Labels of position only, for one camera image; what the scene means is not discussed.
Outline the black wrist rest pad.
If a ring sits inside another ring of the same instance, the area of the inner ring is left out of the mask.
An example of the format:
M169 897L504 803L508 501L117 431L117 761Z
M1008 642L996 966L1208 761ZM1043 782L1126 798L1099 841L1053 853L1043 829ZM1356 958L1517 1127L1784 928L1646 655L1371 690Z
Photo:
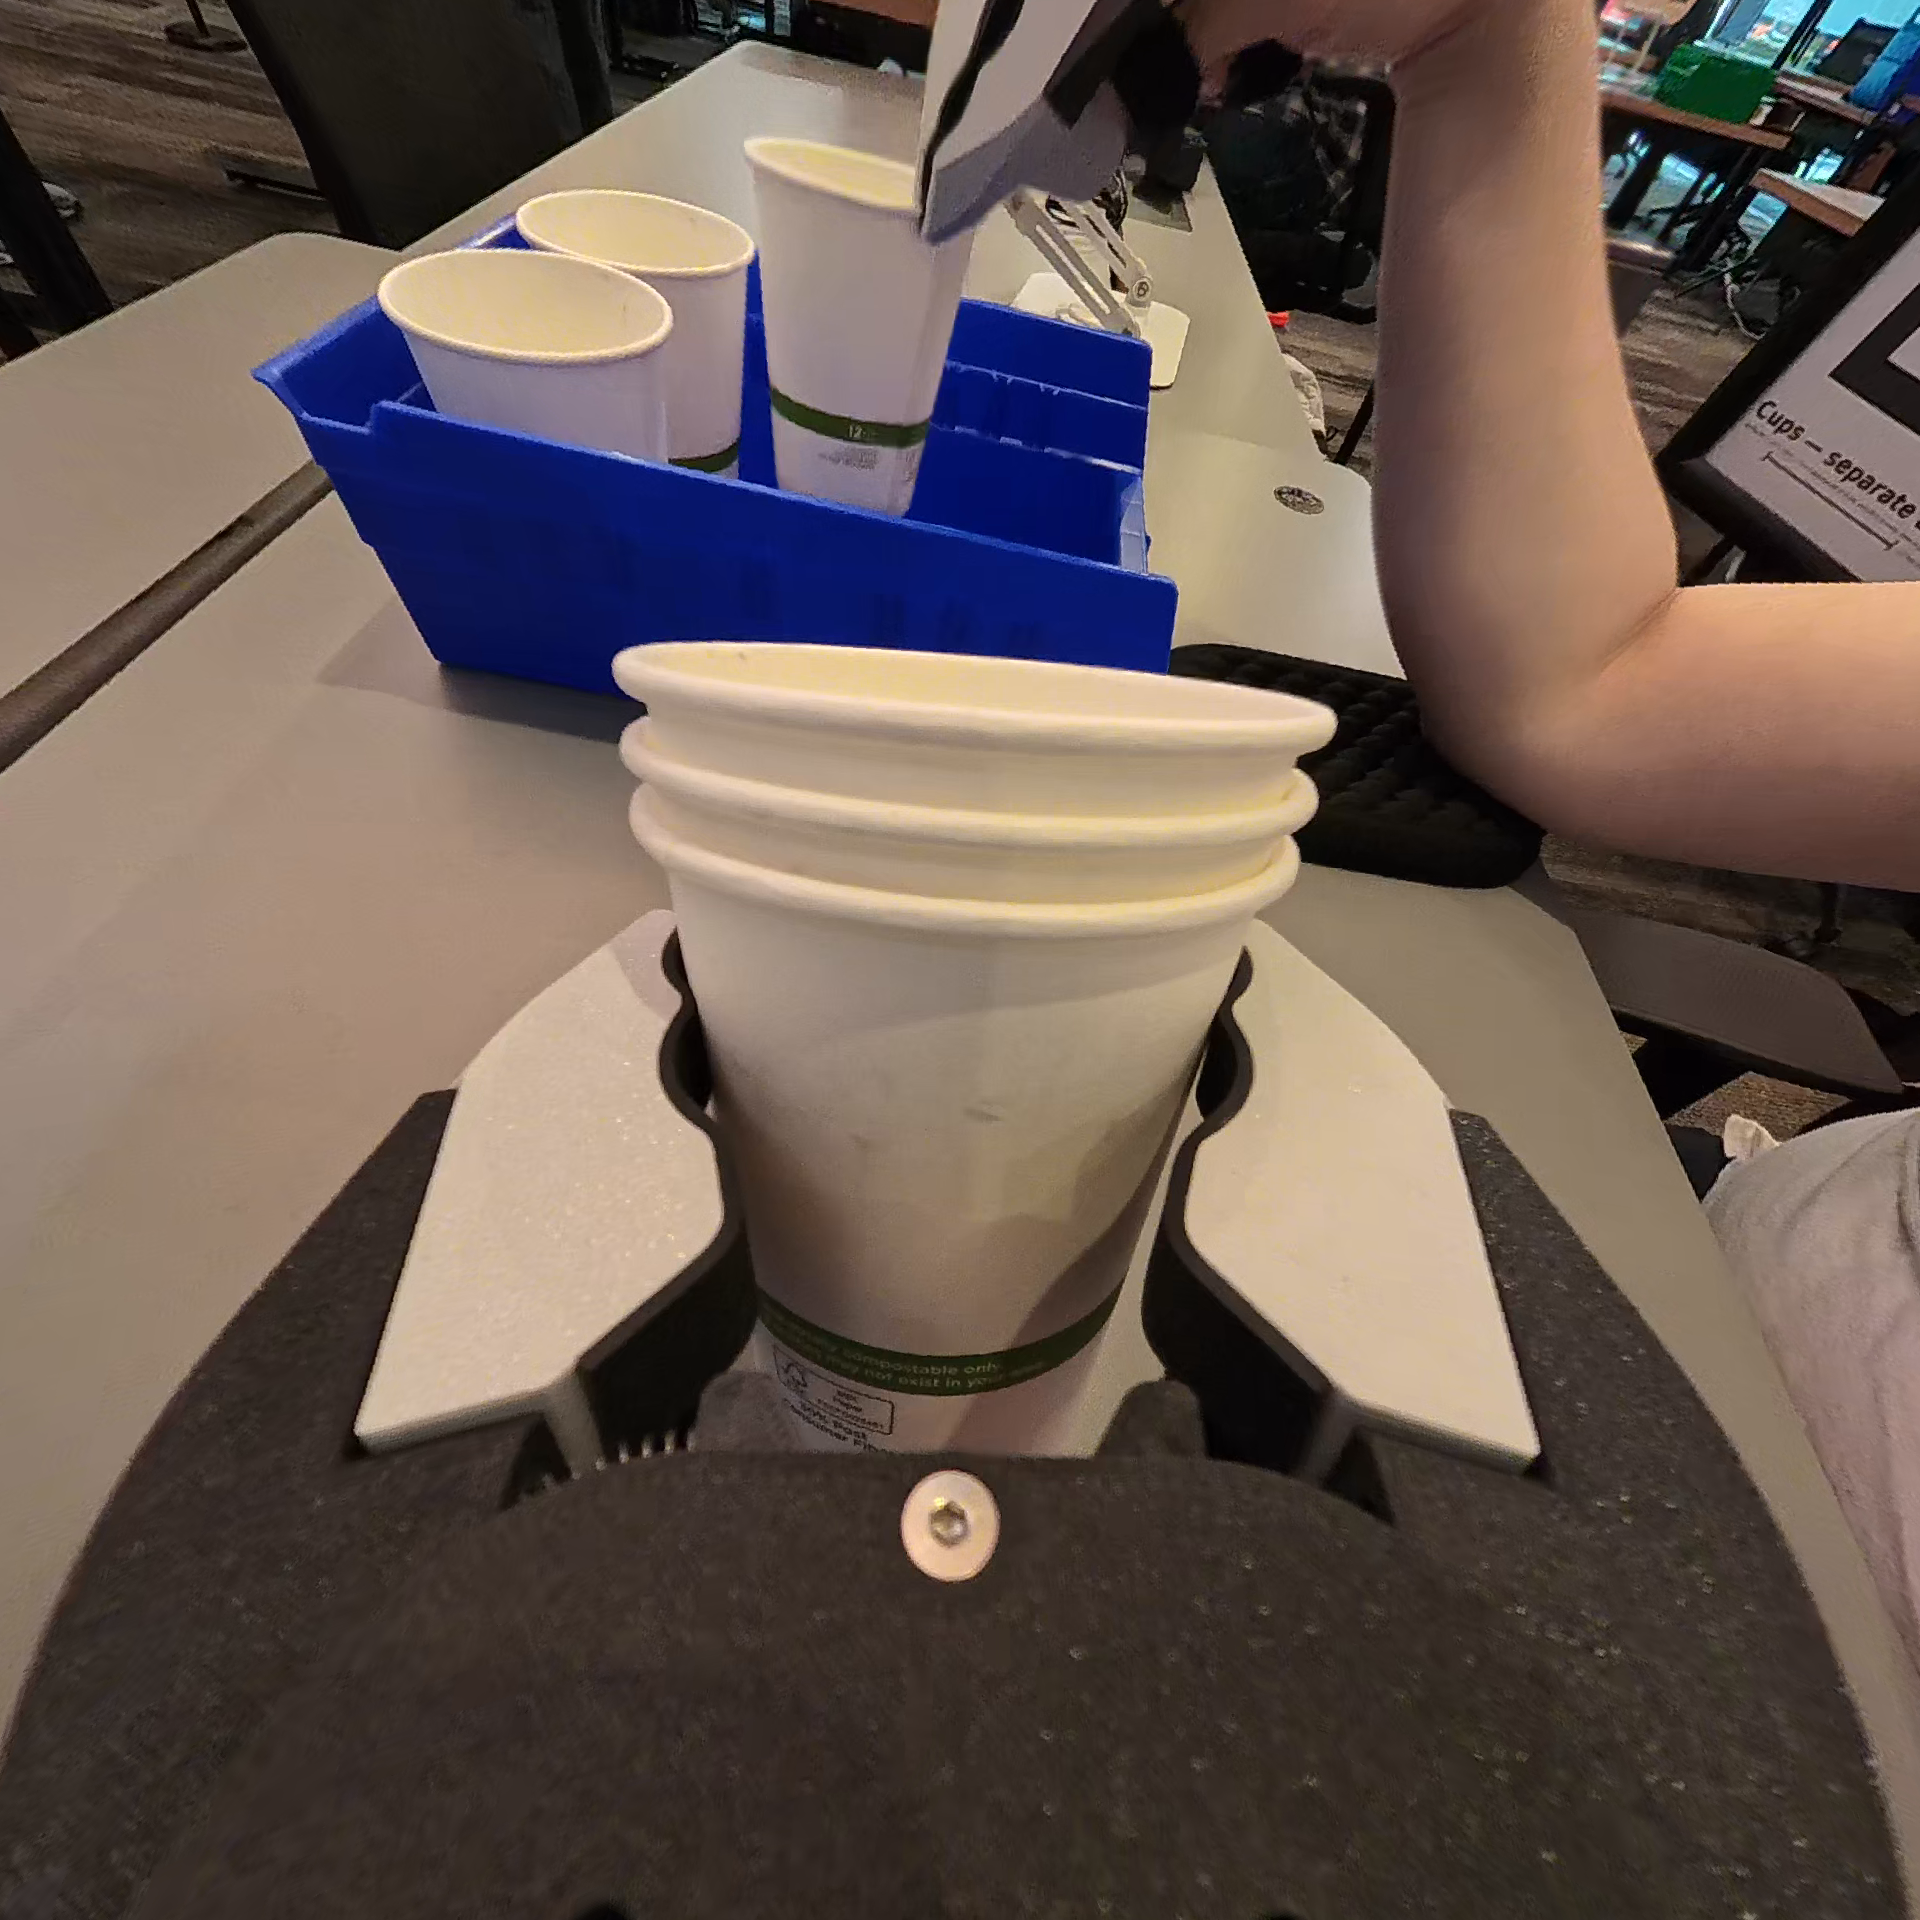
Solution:
M1504 889L1539 863L1542 829L1430 744L1403 679L1228 642L1176 646L1168 671L1332 710L1329 743L1302 755L1317 790L1302 861L1455 890Z

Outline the person's right hand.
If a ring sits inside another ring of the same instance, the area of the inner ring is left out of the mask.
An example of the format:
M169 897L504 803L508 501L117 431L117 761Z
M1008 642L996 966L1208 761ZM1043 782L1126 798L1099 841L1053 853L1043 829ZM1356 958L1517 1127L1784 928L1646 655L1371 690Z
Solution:
M1430 22L1425 3L1407 2L1183 3L1188 42L1206 73L1268 40L1310 61L1391 64L1423 40Z

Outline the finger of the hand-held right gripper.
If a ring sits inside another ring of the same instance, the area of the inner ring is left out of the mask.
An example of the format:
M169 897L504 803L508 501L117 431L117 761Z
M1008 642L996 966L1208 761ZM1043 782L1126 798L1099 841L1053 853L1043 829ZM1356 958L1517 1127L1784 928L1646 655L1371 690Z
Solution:
M943 2L918 120L918 230L942 245L1020 186L1086 200L1120 168L1120 2Z

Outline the printed instruction sign board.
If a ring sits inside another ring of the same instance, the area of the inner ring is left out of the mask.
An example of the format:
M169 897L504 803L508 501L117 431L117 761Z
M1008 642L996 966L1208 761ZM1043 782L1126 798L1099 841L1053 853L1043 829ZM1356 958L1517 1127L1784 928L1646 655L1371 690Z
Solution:
M1801 583L1918 577L1918 182L1670 435L1667 494Z

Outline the black office chair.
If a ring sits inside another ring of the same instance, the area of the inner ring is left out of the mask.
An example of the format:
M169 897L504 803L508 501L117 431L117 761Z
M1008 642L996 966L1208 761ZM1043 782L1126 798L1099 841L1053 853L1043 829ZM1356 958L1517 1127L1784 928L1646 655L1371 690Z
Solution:
M598 2L229 2L343 238L407 249L613 110Z
M1397 104L1381 75L1244 54L1203 139L1255 288L1270 313L1369 321Z

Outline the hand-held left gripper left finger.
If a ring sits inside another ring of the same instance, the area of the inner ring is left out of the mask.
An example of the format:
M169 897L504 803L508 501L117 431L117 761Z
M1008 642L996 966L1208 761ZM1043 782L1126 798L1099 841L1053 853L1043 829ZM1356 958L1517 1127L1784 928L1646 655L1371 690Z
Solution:
M567 1466L671 1448L756 1319L670 917L527 1000L457 1082L355 1440L536 1421Z

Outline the blue plastic bin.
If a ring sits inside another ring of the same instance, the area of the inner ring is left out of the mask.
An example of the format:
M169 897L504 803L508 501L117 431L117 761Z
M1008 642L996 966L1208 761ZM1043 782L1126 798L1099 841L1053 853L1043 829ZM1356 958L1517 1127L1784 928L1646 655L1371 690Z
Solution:
M777 486L758 269L736 477L444 418L376 299L256 367L448 667L613 693L656 639L847 642L1160 674L1149 350L963 299L904 515Z

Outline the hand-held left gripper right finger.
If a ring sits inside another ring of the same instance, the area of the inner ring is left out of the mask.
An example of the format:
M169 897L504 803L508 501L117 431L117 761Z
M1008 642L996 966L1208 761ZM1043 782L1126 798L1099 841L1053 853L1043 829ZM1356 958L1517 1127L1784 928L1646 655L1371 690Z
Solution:
M1327 1479L1383 1435L1529 1471L1542 1441L1453 1111L1405 1041L1255 923L1193 1099L1141 1313L1206 1450Z

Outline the person's right forearm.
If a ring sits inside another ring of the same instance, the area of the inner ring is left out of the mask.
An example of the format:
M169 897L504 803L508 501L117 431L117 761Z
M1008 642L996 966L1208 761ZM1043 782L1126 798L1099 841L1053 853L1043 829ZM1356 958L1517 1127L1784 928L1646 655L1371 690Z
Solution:
M1912 583L1677 583L1582 3L1395 3L1375 565L1425 733L1550 833L1915 890Z

